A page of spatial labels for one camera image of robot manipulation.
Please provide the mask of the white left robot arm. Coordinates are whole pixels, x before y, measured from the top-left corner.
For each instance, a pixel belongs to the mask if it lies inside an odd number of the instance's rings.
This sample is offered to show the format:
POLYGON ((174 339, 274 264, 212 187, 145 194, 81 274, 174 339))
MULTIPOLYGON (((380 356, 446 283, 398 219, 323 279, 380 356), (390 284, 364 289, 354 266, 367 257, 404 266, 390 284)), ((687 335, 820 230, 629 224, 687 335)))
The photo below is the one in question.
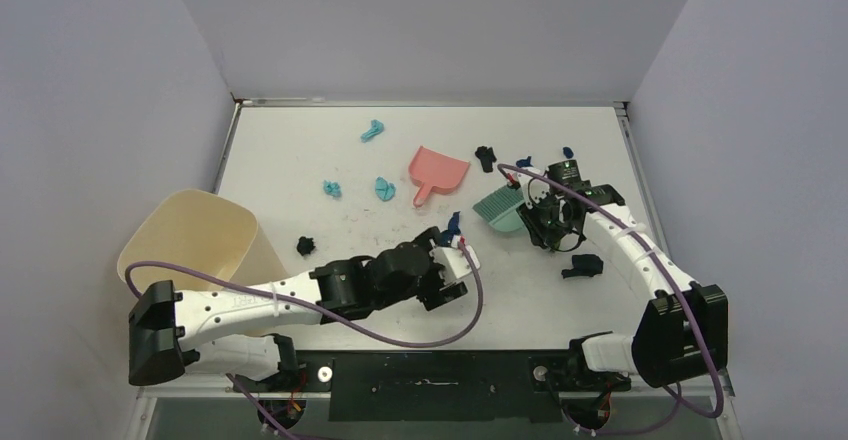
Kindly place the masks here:
POLYGON ((128 381, 160 385, 186 373, 235 374, 282 391, 297 380, 300 364, 291 338, 274 333, 283 325, 340 323, 389 345, 412 347, 370 331, 359 322, 371 313, 415 299, 426 310, 456 300, 464 280, 480 278, 480 261, 461 235, 447 243, 430 228, 410 242, 377 256, 332 261, 289 278, 252 286, 223 281, 173 263, 152 267, 212 284, 210 290, 180 289, 160 280, 140 290, 128 265, 124 281, 137 301, 128 316, 128 381))

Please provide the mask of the dark blue paper scrap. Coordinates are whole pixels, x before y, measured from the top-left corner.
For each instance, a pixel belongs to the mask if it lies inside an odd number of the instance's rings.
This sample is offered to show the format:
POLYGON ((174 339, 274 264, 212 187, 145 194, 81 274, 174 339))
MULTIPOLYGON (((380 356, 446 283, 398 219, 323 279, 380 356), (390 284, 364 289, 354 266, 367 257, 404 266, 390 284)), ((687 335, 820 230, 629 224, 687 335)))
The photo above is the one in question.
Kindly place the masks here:
POLYGON ((443 232, 443 236, 451 240, 454 236, 460 234, 460 211, 455 211, 448 221, 447 228, 443 232))

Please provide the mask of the green hand brush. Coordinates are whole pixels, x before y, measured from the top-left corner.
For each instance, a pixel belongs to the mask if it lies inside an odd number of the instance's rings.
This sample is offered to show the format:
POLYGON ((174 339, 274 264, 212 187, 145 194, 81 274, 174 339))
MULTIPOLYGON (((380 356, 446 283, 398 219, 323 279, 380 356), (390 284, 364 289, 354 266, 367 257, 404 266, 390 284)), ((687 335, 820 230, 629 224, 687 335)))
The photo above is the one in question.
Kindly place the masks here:
POLYGON ((519 189, 502 186, 476 202, 472 209, 496 232, 513 233, 525 228, 518 214, 523 204, 519 189))

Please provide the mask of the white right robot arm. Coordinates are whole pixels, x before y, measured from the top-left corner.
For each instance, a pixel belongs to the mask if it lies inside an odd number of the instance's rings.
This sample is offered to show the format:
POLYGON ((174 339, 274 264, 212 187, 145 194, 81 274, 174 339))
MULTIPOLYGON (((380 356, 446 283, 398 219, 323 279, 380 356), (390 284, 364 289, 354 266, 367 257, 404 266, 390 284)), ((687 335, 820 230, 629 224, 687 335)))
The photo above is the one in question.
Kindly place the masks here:
POLYGON ((715 376, 727 366, 729 302, 724 291, 681 270, 614 187, 582 179, 574 160, 544 171, 517 168, 507 177, 510 188, 523 196, 517 214, 533 245, 564 252, 562 241, 568 235, 591 242, 603 269, 617 273, 646 303, 634 333, 600 333, 573 341, 578 353, 565 362, 572 385, 588 389, 605 372, 614 372, 663 387, 715 376))

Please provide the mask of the pink plastic dustpan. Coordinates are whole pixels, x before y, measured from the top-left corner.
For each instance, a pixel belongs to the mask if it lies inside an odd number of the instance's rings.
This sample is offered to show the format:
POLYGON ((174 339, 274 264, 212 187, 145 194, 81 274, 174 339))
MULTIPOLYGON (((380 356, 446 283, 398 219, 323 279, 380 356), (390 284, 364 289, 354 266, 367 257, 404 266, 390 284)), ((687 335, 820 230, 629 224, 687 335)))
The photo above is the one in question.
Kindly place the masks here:
POLYGON ((420 146, 408 165, 408 174, 418 188, 412 204, 423 207, 431 194, 454 192, 470 168, 468 161, 456 159, 420 146))

